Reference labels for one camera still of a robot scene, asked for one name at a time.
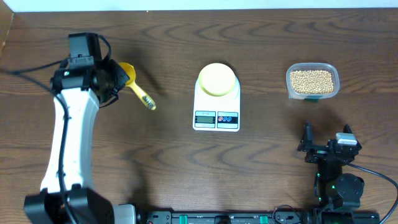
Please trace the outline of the yellow measuring scoop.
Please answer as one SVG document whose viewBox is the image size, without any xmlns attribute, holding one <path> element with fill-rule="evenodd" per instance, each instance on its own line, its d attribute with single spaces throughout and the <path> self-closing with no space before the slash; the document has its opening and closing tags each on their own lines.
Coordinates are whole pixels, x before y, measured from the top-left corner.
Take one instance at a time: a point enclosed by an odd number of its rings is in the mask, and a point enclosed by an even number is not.
<svg viewBox="0 0 398 224">
<path fill-rule="evenodd" d="M 154 111 L 157 107 L 155 101 L 136 83 L 135 68 L 126 62 L 121 62 L 119 65 L 129 77 L 125 86 L 129 87 L 149 110 Z"/>
</svg>

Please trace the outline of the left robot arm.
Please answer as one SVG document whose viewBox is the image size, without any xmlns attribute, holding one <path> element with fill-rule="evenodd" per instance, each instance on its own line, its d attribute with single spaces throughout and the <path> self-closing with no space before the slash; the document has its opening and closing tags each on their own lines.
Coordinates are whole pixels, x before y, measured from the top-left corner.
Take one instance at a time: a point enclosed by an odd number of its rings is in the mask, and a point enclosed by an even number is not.
<svg viewBox="0 0 398 224">
<path fill-rule="evenodd" d="M 40 192 L 28 195 L 24 212 L 31 223 L 136 223 L 132 204 L 113 205 L 94 190 L 91 171 L 93 128 L 101 107 L 118 100 L 129 80 L 95 33 L 68 36 L 70 55 L 50 80 L 55 126 Z"/>
</svg>

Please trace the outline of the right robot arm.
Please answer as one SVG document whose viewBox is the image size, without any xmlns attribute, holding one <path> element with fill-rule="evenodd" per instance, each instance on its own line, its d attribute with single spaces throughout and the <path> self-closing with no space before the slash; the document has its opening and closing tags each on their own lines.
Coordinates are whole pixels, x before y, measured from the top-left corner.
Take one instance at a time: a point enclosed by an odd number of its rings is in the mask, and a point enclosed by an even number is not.
<svg viewBox="0 0 398 224">
<path fill-rule="evenodd" d="M 305 123 L 297 150 L 306 153 L 305 162 L 317 165 L 313 191 L 319 205 L 304 212 L 302 223 L 354 223 L 353 212 L 360 207 L 364 180 L 344 173 L 343 166 L 350 165 L 361 149 L 349 125 L 325 145 L 317 145 L 311 124 Z"/>
</svg>

